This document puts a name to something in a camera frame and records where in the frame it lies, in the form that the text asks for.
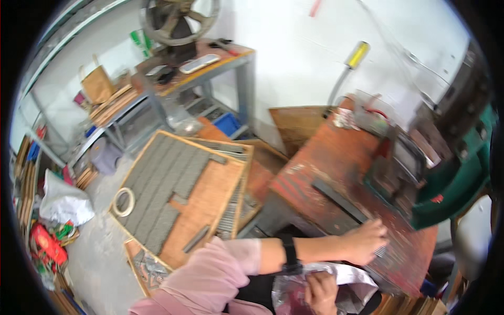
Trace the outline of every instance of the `pink sleeve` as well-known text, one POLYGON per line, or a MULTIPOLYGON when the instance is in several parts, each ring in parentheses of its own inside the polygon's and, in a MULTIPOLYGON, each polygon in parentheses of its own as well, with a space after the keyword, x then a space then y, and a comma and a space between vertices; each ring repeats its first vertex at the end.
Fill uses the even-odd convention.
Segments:
POLYGON ((220 314, 238 294, 238 288, 248 284, 247 275, 258 274, 260 262, 259 239, 222 241, 214 237, 160 288, 195 315, 220 314))

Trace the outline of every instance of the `metal wheel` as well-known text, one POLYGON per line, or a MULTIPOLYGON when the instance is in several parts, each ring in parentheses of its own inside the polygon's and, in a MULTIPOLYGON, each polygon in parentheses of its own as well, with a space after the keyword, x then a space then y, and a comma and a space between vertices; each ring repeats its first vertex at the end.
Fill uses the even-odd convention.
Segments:
POLYGON ((191 5, 195 0, 143 0, 140 9, 140 24, 147 36, 156 42, 168 46, 180 46, 189 44, 202 37, 212 25, 214 25, 219 14, 219 0, 212 1, 212 10, 209 17, 191 10, 191 5), (167 14, 166 20, 161 28, 154 26, 152 8, 157 7, 161 13, 167 14), (172 33, 177 26, 179 19, 191 18, 201 24, 201 28, 195 34, 185 38, 172 38, 172 33))

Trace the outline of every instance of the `concrete floor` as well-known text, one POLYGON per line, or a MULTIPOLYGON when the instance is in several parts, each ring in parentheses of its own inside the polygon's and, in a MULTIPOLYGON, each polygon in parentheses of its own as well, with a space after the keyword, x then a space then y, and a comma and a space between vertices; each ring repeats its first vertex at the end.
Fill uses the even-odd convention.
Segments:
POLYGON ((79 227, 81 236, 67 246, 72 289, 97 315, 127 314, 144 297, 124 253, 128 236, 107 212, 132 163, 122 157, 114 175, 100 174, 88 186, 95 216, 79 227))

